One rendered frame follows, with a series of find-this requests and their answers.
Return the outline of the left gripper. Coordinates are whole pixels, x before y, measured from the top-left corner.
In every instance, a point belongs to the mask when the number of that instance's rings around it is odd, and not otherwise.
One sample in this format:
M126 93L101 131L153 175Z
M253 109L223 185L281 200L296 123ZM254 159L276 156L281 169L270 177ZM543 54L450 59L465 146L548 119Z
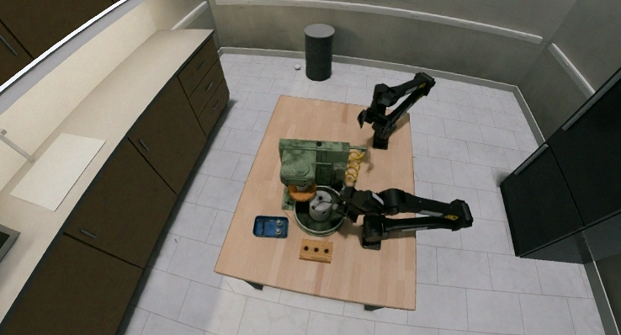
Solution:
M333 210L334 212L343 215L345 217L348 217L349 220L351 220L352 223L356 223L357 219L358 219L358 215L352 215L347 209L349 207L349 203L345 202L345 204L341 204L342 202L344 202L343 200L339 200L336 204L339 204L340 206L344 206L344 207L340 207L337 208L335 210Z

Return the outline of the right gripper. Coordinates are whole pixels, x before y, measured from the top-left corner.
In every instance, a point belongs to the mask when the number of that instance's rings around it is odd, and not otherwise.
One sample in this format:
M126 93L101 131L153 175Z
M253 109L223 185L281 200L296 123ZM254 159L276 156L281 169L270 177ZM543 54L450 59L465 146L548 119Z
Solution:
M366 110L368 111L368 113L367 113ZM388 116L387 115L381 114L380 112L378 112L378 111L376 111L374 109L367 108L366 110L363 109L360 112L360 114L358 115L358 118L357 118L358 123L360 125L360 129L363 128L364 122L366 122L368 124L372 124L374 122L374 123L376 123L376 124L378 124L380 126L383 125L383 127L380 129L380 138L382 138L384 133L386 132L386 130L391 125L391 121L388 120Z

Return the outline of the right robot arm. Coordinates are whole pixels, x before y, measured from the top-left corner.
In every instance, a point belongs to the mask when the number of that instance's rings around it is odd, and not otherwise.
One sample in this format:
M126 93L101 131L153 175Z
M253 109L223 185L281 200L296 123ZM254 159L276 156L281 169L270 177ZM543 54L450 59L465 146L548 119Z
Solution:
M427 79L428 78L428 79ZM380 139L380 125L372 124L374 130L374 142L373 148L387 150L388 140L393 131L396 129L396 121L420 98L428 96L431 88L434 87L436 82L433 77L430 77L425 72L416 73L414 79L408 82L404 82L398 86L389 87L384 83L379 83L374 86L374 94L372 99L371 109L374 109L381 114L385 114L386 107L390 107L396 104L397 99L406 96L411 93L399 106L397 106L390 114L388 114L388 120L391 120L391 125ZM390 91L389 91L390 90ZM414 92L415 91L415 92ZM377 134L377 133L378 134Z

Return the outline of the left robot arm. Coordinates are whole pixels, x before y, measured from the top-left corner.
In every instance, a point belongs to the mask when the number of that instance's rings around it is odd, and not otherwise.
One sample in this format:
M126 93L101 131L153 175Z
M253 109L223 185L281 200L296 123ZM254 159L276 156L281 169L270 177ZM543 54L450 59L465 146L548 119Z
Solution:
M417 197L402 189L391 188L375 193L369 189L356 190L353 186L345 187L339 197L350 204L348 211L352 215L364 215L363 211L366 214L363 217L364 224L361 225L364 226L362 232L364 249L379 251L381 240L387 240L391 233L436 229L455 232L462 228L471 228L474 222L469 205L459 199L447 204ZM386 218L388 215L399 213L415 213L428 217Z

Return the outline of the blue rectangular tray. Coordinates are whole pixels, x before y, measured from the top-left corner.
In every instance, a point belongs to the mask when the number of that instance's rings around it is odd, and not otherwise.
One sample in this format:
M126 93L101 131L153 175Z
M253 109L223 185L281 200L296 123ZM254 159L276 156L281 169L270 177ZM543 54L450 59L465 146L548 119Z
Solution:
M262 235L262 222L257 220L273 220L273 221L265 221L264 222L264 232ZM276 222L280 220L283 222L283 226L279 229L282 231L282 235L278 237L276 235L276 230L278 229ZM287 222L289 224L289 219L285 216L270 216L270 215L257 215L254 220L252 234L256 237L276 237L276 238L285 238L288 234Z

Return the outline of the wooden block with three holes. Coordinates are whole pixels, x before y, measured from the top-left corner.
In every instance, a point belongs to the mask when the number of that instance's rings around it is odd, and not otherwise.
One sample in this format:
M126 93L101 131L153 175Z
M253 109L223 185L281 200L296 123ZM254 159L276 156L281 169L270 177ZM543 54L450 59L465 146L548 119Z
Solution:
M299 259L319 263L331 263L332 245L333 242L302 238Z

